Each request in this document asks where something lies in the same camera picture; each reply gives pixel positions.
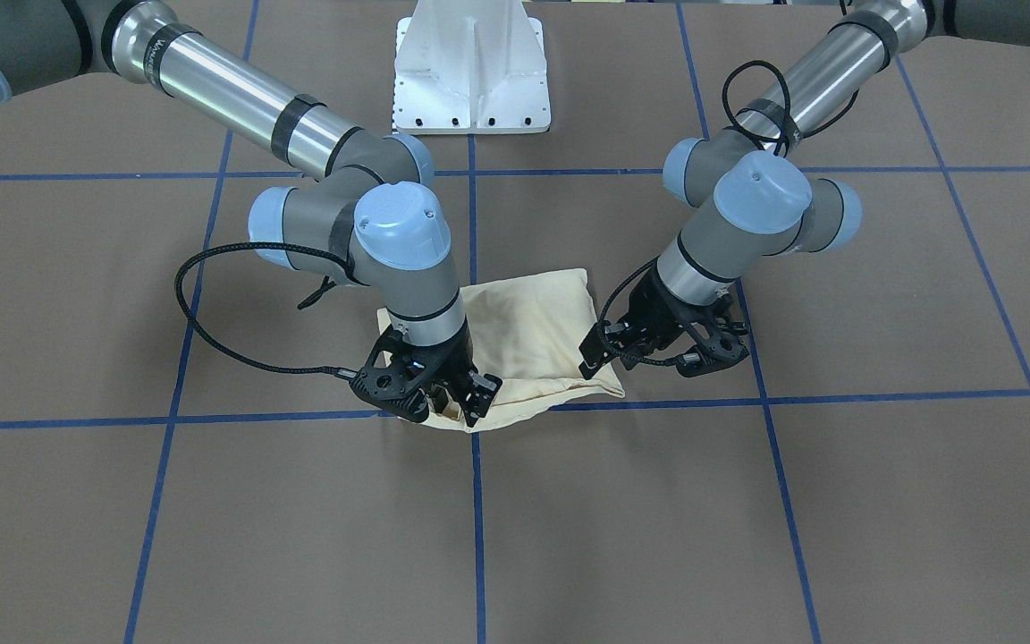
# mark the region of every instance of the wrinkled fabric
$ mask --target wrinkled fabric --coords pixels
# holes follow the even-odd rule
[[[625,396],[610,364],[593,379],[580,374],[580,342],[595,321],[584,269],[464,286],[460,294],[475,366],[482,374],[503,378],[504,386],[474,428],[467,427],[454,403],[443,413],[433,412],[424,425],[462,432],[495,430],[583,396]],[[380,329],[388,327],[387,309],[381,308],[376,317]]]

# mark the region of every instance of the white metal pedestal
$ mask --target white metal pedestal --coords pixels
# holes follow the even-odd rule
[[[409,134],[551,126],[543,24],[519,0],[420,0],[397,28],[392,124]]]

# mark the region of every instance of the black cable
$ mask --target black cable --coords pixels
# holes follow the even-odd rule
[[[629,277],[622,281],[617,289],[612,291],[610,297],[607,298],[607,304],[602,307],[602,313],[598,314],[598,319],[595,321],[595,327],[598,330],[596,335],[598,336],[598,342],[602,343],[602,348],[604,348],[607,353],[616,355],[616,358],[630,360],[630,362],[633,363],[652,364],[654,367],[674,367],[675,364],[678,363],[678,355],[675,355],[675,358],[667,358],[665,360],[651,360],[649,358],[645,358],[644,355],[629,353],[629,351],[621,350],[610,345],[610,338],[607,337],[607,314],[610,313],[610,305],[614,303],[614,298],[617,298],[618,294],[621,294],[622,290],[626,289],[626,285],[629,285],[630,281],[638,280],[639,274],[646,273],[647,270],[649,270],[654,264],[657,264],[657,257],[646,262],[646,264],[643,264],[641,268],[634,270]]]
[[[177,269],[177,276],[173,281],[174,294],[177,297],[177,304],[180,305],[180,311],[185,315],[185,319],[188,320],[188,325],[193,327],[193,331],[203,339],[203,341],[208,342],[209,346],[220,351],[229,358],[237,360],[238,363],[248,364],[249,367],[254,367],[258,370],[265,370],[274,372],[274,374],[325,374],[329,376],[338,376],[338,378],[344,380],[350,380],[355,376],[355,370],[348,370],[346,367],[330,367],[323,364],[320,367],[275,367],[273,364],[262,363],[259,360],[253,360],[252,358],[247,358],[237,353],[236,350],[227,347],[224,343],[215,341],[213,336],[209,335],[208,331],[205,331],[204,327],[201,327],[200,321],[197,321],[197,316],[194,314],[194,310],[190,308],[188,301],[185,299],[184,290],[182,289],[182,281],[185,279],[185,274],[193,270],[195,266],[201,264],[205,260],[209,260],[211,257],[216,257],[218,255],[241,252],[241,251],[258,251],[258,249],[273,249],[273,251],[285,251],[285,252],[296,252],[312,257],[318,257],[320,260],[327,260],[334,262],[337,266],[344,269],[344,273],[351,273],[351,266],[348,262],[341,260],[341,258],[336,257],[328,251],[322,251],[317,248],[310,248],[308,246],[300,246],[297,244],[285,244],[280,241],[243,241],[238,244],[228,244],[225,246],[216,246],[209,248],[207,251],[201,251],[192,258],[188,258],[184,264],[180,265]],[[302,302],[302,305],[298,308],[306,308],[315,304],[319,301],[323,294],[327,294],[329,290],[336,285],[335,281],[329,281],[325,277],[323,283],[317,289],[306,301]]]
[[[739,76],[740,73],[749,68],[755,68],[755,66],[757,66],[757,68],[765,68],[769,70],[769,72],[774,74],[774,78],[777,78],[777,84],[781,87],[782,97],[784,97],[785,113],[789,114],[789,109],[790,107],[793,106],[792,98],[789,96],[789,86],[786,84],[785,76],[782,73],[782,71],[780,69],[777,69],[776,66],[772,65],[772,63],[767,63],[765,61],[749,61],[748,63],[741,65],[740,68],[732,70],[732,72],[728,74],[728,77],[726,77],[726,82],[722,84],[722,109],[726,110],[726,118],[728,118],[728,122],[730,122],[730,125],[733,127],[733,130],[741,132],[741,134],[744,134],[745,136],[748,136],[749,139],[754,139],[755,141],[761,141],[765,143],[776,143],[776,147],[774,147],[774,154],[777,155],[778,152],[781,151],[783,144],[789,143],[789,139],[786,139],[784,135],[774,136],[774,138],[770,138],[769,136],[762,136],[760,134],[754,134],[753,132],[750,132],[749,130],[747,130],[747,128],[741,126],[741,124],[736,122],[736,117],[735,115],[733,115],[733,112],[730,109],[730,105],[728,104],[728,87],[730,86],[730,82],[732,82],[733,78],[736,78],[736,76]],[[851,109],[853,109],[853,105],[855,105],[857,102],[858,94],[861,94],[861,91],[859,90],[855,91],[853,95],[851,95],[850,99],[848,99],[848,102],[845,103],[845,106],[842,107],[842,111],[838,111],[833,118],[829,118],[829,121],[826,121],[816,130],[802,132],[801,139],[808,139],[810,138],[810,136],[817,136],[818,134],[821,134],[826,130],[829,130],[829,128],[832,127],[834,123],[842,121],[842,117],[848,112],[850,112]]]
[[[781,136],[762,136],[761,134],[754,134],[753,132],[747,130],[747,127],[742,126],[742,124],[736,122],[736,116],[733,115],[733,110],[730,109],[730,105],[728,104],[728,87],[731,82],[733,82],[733,78],[739,77],[743,71],[749,68],[764,68],[769,70],[769,73],[774,74],[774,78],[777,78],[777,84],[782,89],[782,97],[785,102],[785,105],[783,106],[785,109],[785,115],[786,117],[789,116],[790,110],[793,109],[793,98],[789,96],[789,86],[785,82],[785,74],[783,74],[781,70],[778,70],[771,63],[767,63],[765,61],[749,61],[747,63],[743,63],[739,65],[739,68],[732,70],[730,74],[728,74],[726,82],[723,82],[722,84],[722,109],[726,111],[726,118],[730,122],[733,130],[741,132],[741,134],[744,134],[749,139],[753,139],[753,141],[776,144],[776,147],[774,147],[774,154],[777,155],[777,152],[782,150],[782,146],[789,146],[789,139],[785,138],[784,132]]]

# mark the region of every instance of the blue grid line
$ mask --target blue grid line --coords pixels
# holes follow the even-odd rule
[[[838,396],[780,396],[767,400],[774,406],[792,404],[907,403],[926,400],[972,400],[1030,397],[1030,389],[975,389],[919,393],[858,393]]]
[[[602,174],[661,174],[660,167],[561,167],[516,168],[516,170],[474,170],[476,176],[589,176]]]
[[[130,180],[130,179],[301,179],[302,172],[234,171],[229,172],[102,172],[0,174],[0,180]]]
[[[694,54],[690,50],[690,39],[686,36],[684,31],[684,22],[682,21],[682,7],[681,4],[678,5],[679,11],[679,25],[682,25],[682,47],[686,50],[686,61],[689,68],[694,69]],[[694,96],[700,97],[700,92],[698,91],[698,78],[694,73],[690,74],[690,84],[694,88]],[[698,101],[698,117],[701,121],[701,135],[705,139],[710,139],[710,127],[707,123],[707,113],[702,109],[701,101]],[[744,314],[745,319],[749,326],[753,326],[751,321],[751,316],[749,316],[749,306],[745,301],[745,293],[742,289],[742,281],[735,282],[736,290],[736,300],[742,309],[742,314]],[[785,524],[789,528],[789,542],[793,546],[793,561],[796,563],[797,568],[797,581],[801,584],[801,596],[804,600],[804,610],[805,616],[810,620],[810,636],[813,637],[814,644],[821,644],[821,626],[817,622],[817,609],[814,608],[813,602],[813,591],[810,589],[810,574],[806,571],[804,564],[804,554],[801,551],[801,537],[797,533],[796,519],[793,516],[793,501],[789,497],[789,480],[785,477],[785,465],[782,464],[782,452],[778,448],[777,444],[777,429],[774,427],[774,413],[769,408],[769,396],[767,391],[765,391],[765,379],[761,374],[761,359],[757,358],[757,341],[755,335],[752,331],[748,335],[749,339],[749,359],[753,363],[753,376],[757,381],[757,402],[761,406],[761,413],[765,420],[765,437],[769,441],[769,451],[772,452],[774,456],[774,470],[777,474],[777,488],[782,495],[782,508],[785,510]]]
[[[551,411],[619,411],[625,409],[701,409],[708,407],[753,407],[760,398],[717,398],[708,400],[622,400],[618,403],[562,403]]]
[[[467,135],[467,240],[469,240],[470,258],[469,273],[471,282],[476,284],[479,281],[479,262],[476,253],[476,241],[478,241],[478,230],[476,229],[476,176],[478,170],[475,168],[475,134]]]
[[[960,173],[1030,173],[1030,166],[946,166],[949,172]],[[802,166],[802,172],[822,173],[901,173],[939,172],[940,167],[921,165],[891,166]],[[507,170],[437,170],[437,176],[597,176],[661,174],[660,167],[564,167],[507,168]],[[107,172],[107,173],[21,173],[0,174],[0,180],[131,180],[131,179],[303,179],[299,171],[226,171],[218,172]]]
[[[256,32],[256,16],[261,10],[261,0],[253,0],[252,10],[249,12],[248,30],[245,34],[245,48],[241,54],[242,60],[248,61],[249,54],[253,48],[253,35]],[[233,149],[233,132],[226,133],[225,146],[220,150],[220,166],[217,167],[217,182],[213,189],[213,203],[209,205],[208,221],[205,225],[205,240],[201,242],[201,249],[208,249],[213,239],[213,229],[216,228],[217,211],[220,209],[220,196],[225,189],[226,170],[229,168],[229,152]],[[197,278],[193,283],[193,313],[197,314],[201,301],[201,280],[205,273],[204,262],[197,270]],[[185,326],[185,335],[180,345],[180,357],[177,360],[177,382],[173,392],[173,400],[169,406],[169,416],[176,417],[180,411],[180,395],[185,386],[185,371],[188,366],[190,348],[194,343],[194,327]],[[165,436],[161,439],[161,456],[159,461],[159,472],[153,484],[153,497],[150,501],[150,512],[145,522],[145,538],[142,541],[142,553],[138,563],[138,576],[134,580],[134,592],[130,602],[130,616],[126,621],[125,644],[132,644],[134,635],[138,631],[138,616],[140,603],[142,603],[142,592],[145,589],[145,575],[150,563],[150,554],[153,550],[153,534],[157,531],[157,518],[161,508],[161,494],[165,489],[165,477],[169,468],[169,452],[173,447],[173,436],[176,423],[169,423],[165,429]]]
[[[686,52],[686,66],[690,72],[690,87],[694,89],[694,104],[698,107],[698,123],[701,126],[701,135],[705,139],[710,139],[710,126],[707,124],[707,107],[701,104],[698,72],[694,69],[694,57],[690,54],[690,34],[686,32],[686,16],[682,13],[682,3],[676,4],[675,10],[678,11],[678,29],[682,32],[682,49]]]
[[[972,400],[1030,398],[1030,389],[974,389],[919,393],[861,393],[861,395],[781,396],[765,399],[771,407],[798,404],[923,403],[933,400]],[[647,409],[702,409],[712,407],[756,407],[760,398],[718,398],[689,400],[608,401],[608,403],[563,403],[551,411],[619,411]],[[254,413],[204,413],[204,415],[127,416],[110,418],[46,418],[37,420],[0,420],[0,430],[57,430],[72,428],[143,427],[143,425],[214,425],[278,423],[297,420],[343,420],[391,417],[380,409],[340,409],[320,411],[282,411]]]
[[[479,281],[478,262],[478,209],[476,205],[476,162],[475,162],[475,134],[467,135],[467,213],[469,219],[469,246],[471,255],[471,282],[476,284]],[[475,629],[476,644],[485,644],[487,641],[487,600],[485,591],[486,576],[484,574],[483,560],[483,472],[481,465],[481,447],[479,447],[479,435],[471,435],[471,506],[473,506],[473,520],[475,523]]]
[[[988,290],[991,295],[993,295],[993,301],[996,302],[996,309],[999,311],[1000,319],[1004,323],[1004,330],[1008,335],[1008,339],[1012,342],[1012,348],[1015,354],[1017,354],[1017,360],[1020,362],[1020,370],[1023,370],[1023,375],[1027,379],[1027,387],[1030,389],[1030,367],[1027,366],[1027,359],[1023,354],[1023,347],[1020,345],[1020,338],[1017,337],[1015,329],[1012,326],[1012,319],[1008,317],[1008,311],[1004,306],[1004,301],[1000,298],[1000,291],[996,289],[996,281],[993,280],[993,273],[988,267],[988,262],[985,261],[985,253],[981,251],[980,244],[976,241],[976,235],[972,231],[972,224],[968,221],[968,214],[964,209],[964,203],[960,200],[960,194],[957,192],[956,183],[952,180],[952,173],[949,172],[948,166],[945,164],[945,156],[940,154],[939,145],[936,143],[936,136],[932,134],[932,127],[928,126],[928,117],[925,114],[924,107],[920,104],[920,98],[917,97],[917,91],[912,87],[912,78],[908,77],[908,71],[904,68],[904,61],[900,60],[900,57],[896,57],[896,66],[900,70],[900,77],[904,79],[904,87],[908,91],[908,95],[912,97],[912,104],[917,107],[917,114],[920,116],[920,125],[924,127],[925,134],[928,136],[928,143],[932,146],[932,154],[936,155],[936,161],[939,163],[940,172],[945,175],[945,182],[948,183],[949,193],[952,195],[952,203],[956,205],[957,214],[960,216],[960,224],[964,226],[965,235],[968,236],[968,243],[972,245],[972,253],[976,257],[976,262],[980,264],[981,273],[985,275],[985,282],[988,284]]]
[[[735,281],[736,301],[742,307],[747,324],[753,327],[753,319],[749,317],[749,305],[745,301],[745,291],[742,289],[742,281]],[[789,544],[793,546],[793,561],[796,563],[797,578],[801,583],[801,596],[804,599],[805,616],[810,619],[810,636],[813,637],[814,644],[821,644],[821,624],[817,622],[817,608],[814,607],[813,590],[810,589],[810,572],[805,567],[804,553],[801,550],[801,535],[797,531],[796,517],[793,514],[793,500],[789,495],[789,480],[785,477],[785,464],[782,462],[781,447],[777,442],[777,428],[774,425],[774,413],[769,410],[769,396],[765,391],[765,378],[761,372],[761,359],[757,355],[757,340],[753,331],[747,336],[749,339],[749,360],[753,363],[753,376],[757,381],[757,396],[760,397],[761,413],[765,418],[765,436],[769,440],[769,451],[774,455],[774,470],[777,474],[777,489],[782,495],[782,506],[785,509],[785,523],[789,528]]]
[[[479,435],[471,435],[471,500],[475,518],[475,641],[487,642],[487,599],[483,568],[483,465],[479,451]]]

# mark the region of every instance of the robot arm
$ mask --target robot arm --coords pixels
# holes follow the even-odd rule
[[[759,257],[826,251],[847,243],[861,224],[861,200],[853,189],[832,179],[805,179],[785,156],[824,130],[822,123],[892,57],[925,37],[1030,44],[1030,3],[858,0],[854,9],[739,113],[728,113],[723,90],[731,126],[710,141],[686,139],[671,150],[663,183],[697,209],[661,257],[613,294],[612,300],[643,274],[626,313],[613,325],[607,321],[608,302],[581,343],[584,376],[614,358],[627,370],[647,363],[675,366],[683,376],[725,370],[747,358],[741,336],[749,330],[731,321],[728,285]],[[763,63],[744,65],[735,74],[750,65]],[[683,353],[647,358],[683,333],[694,341]]]
[[[383,294],[391,327],[363,368],[339,370],[357,397],[412,421],[450,400],[469,427],[486,415],[502,380],[471,360],[451,232],[418,139],[369,134],[180,24],[160,0],[0,0],[0,101],[93,71],[151,84],[319,180],[263,193],[249,237],[323,249],[343,265],[259,252],[327,284]]]

